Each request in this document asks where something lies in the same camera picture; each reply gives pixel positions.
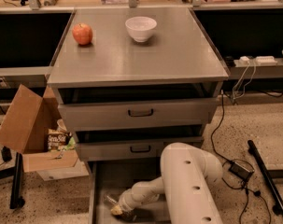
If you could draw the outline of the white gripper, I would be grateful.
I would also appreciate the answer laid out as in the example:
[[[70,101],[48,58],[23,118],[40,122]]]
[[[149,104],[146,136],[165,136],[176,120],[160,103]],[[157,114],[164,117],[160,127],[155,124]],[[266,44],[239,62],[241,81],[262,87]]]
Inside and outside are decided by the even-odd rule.
[[[114,216],[121,216],[123,213],[132,212],[139,205],[139,201],[136,201],[130,193],[122,193],[118,204],[114,205],[110,210]]]

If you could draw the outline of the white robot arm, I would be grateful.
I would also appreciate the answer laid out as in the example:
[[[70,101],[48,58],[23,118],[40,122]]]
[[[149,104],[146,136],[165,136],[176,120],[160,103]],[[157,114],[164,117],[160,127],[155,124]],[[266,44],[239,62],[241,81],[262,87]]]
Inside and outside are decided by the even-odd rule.
[[[209,187],[223,171],[213,154],[185,143],[172,143],[162,152],[161,175],[125,190],[110,212],[125,216],[163,194],[172,224],[223,224]]]

